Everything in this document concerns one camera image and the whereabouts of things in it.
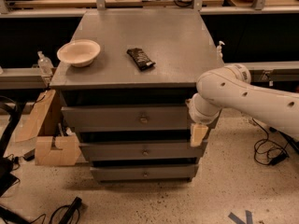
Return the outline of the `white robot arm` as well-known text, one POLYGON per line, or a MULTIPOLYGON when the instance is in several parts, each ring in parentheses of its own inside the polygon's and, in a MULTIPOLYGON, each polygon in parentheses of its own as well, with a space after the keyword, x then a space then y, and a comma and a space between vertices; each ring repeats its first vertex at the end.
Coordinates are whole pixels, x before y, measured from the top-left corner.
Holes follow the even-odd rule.
POLYGON ((188 102, 195 123, 211 124, 220 111, 233 108, 299 140, 299 94, 250 84, 249 69, 231 64, 209 70, 196 82, 188 102))

